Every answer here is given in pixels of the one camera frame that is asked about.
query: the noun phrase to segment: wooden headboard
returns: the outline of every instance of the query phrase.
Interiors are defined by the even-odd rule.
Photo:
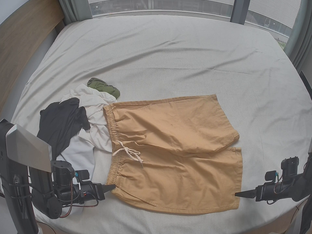
[[[21,70],[63,18],[58,0],[29,0],[0,25],[0,112]]]

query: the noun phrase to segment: building exterior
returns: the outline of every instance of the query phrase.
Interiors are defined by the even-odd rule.
[[[94,18],[170,14],[229,21],[234,0],[88,0]],[[250,0],[245,25],[287,42],[301,0]]]

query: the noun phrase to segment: mattress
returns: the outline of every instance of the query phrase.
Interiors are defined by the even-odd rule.
[[[37,134],[40,110],[69,89],[98,77],[117,87],[118,101],[217,94],[240,134],[242,190],[281,173],[298,156],[302,172],[312,136],[312,101],[298,73],[271,35],[213,19],[146,15],[91,19],[66,26],[30,77],[12,122]],[[93,182],[105,183],[111,153],[94,150]],[[81,215],[38,220],[70,233],[241,233],[292,209],[241,198],[239,208],[186,216],[134,208],[111,193]]]

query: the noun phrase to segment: drawstring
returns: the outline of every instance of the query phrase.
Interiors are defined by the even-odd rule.
[[[120,148],[120,149],[118,149],[116,152],[114,152],[112,156],[115,156],[118,152],[125,150],[126,153],[128,154],[128,156],[129,156],[131,159],[140,162],[140,164],[141,164],[141,166],[142,166],[142,168],[143,168],[143,161],[144,161],[144,162],[147,162],[147,161],[142,160],[142,159],[139,157],[139,155],[140,155],[141,153],[140,153],[139,151],[136,151],[136,150],[134,150],[134,149],[130,149],[130,148],[124,146],[123,143],[122,143],[121,141],[117,141],[117,142],[122,146],[122,148]]]

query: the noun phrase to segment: olive green cloth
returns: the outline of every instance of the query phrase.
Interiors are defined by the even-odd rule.
[[[99,92],[107,92],[114,96],[116,99],[120,96],[120,92],[117,88],[113,87],[112,85],[108,85],[105,81],[95,77],[88,80],[87,86],[90,88],[94,88]]]

